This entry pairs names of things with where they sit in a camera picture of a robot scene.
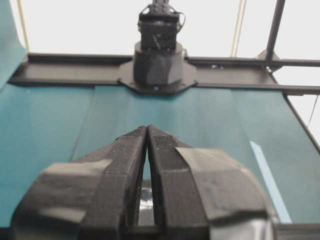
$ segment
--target metal rail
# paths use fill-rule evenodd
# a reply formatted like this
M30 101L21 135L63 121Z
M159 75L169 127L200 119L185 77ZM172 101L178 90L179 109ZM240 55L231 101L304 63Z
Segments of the metal rail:
M274 56L275 45L277 41L277 36L279 32L279 27L281 23L282 14L284 12L286 0L277 0L269 35L268 44L266 47L266 57L267 61L271 61Z

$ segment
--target black tape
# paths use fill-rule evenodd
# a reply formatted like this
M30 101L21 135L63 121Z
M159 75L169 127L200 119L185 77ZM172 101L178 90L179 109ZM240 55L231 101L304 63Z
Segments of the black tape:
M44 170L11 219L13 239L119 239L138 222L146 127Z
M187 163L175 147L188 147L171 134L148 126L148 154L155 223L167 239L208 239L208 221Z

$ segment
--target cable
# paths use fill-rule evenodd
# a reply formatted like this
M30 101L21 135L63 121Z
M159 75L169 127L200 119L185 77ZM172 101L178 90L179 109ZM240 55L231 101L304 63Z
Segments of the cable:
M176 11L172 6L170 6L170 9L173 10L173 14L180 14L180 15L183 15L183 17L184 17L183 23L181 24L181 23L179 22L179 24L180 24L180 29L179 29L179 31L178 31L177 33L180 33L180 31L182 30L182 28L184 27L184 25L185 25L185 23L186 23L187 17L186 17L186 15L185 15L183 12L181 12L181 11Z

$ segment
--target black metal bar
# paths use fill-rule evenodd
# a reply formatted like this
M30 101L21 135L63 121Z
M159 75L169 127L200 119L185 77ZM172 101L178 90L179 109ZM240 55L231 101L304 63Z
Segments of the black metal bar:
M29 53L30 63L68 63L68 64L97 64L120 65L132 60L131 55L86 55L86 54L42 54Z
M277 0L274 10L271 30L269 34L269 40L266 47L266 57L267 61L271 61L274 56L275 45L277 41L278 31L281 23L282 14L284 12L286 0Z
M248 90L278 90L285 95L319 95L320 86L295 86L295 85L258 85L258 84L224 84L224 83L199 83L196 88L218 89L248 89Z
M72 54L42 54L29 53L30 63L40 64L93 64L93 65L120 65L132 61L131 55L72 55ZM320 60L309 59L281 59L267 61L258 58L240 57L186 57L189 64L196 66L228 65L228 66L293 66L293 67L320 67Z
M195 66L269 66L269 67L320 67L320 60L309 59L281 59L267 61L258 58L239 58L239 57L189 57L188 63Z

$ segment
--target teal cloth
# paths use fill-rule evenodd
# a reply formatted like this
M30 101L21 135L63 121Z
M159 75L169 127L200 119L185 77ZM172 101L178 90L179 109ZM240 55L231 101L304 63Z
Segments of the teal cloth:
M250 142L261 146L293 223L320 222L320 156L280 92L190 88L143 96L124 86L16 87L0 92L0 226L39 172L140 125L197 148L223 149L268 192ZM144 178L150 178L149 164Z
M0 0L0 90L26 55L21 46L9 0Z
M68 162L93 96L92 89L17 87L0 92L0 227L40 171Z

